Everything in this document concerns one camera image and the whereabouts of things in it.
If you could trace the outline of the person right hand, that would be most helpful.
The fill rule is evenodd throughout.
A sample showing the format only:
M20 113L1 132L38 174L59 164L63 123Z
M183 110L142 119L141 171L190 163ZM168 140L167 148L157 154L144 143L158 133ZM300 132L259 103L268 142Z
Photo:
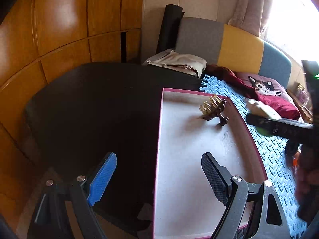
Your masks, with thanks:
M302 146L299 155L295 196L299 218L311 223L318 212L318 155L308 146Z

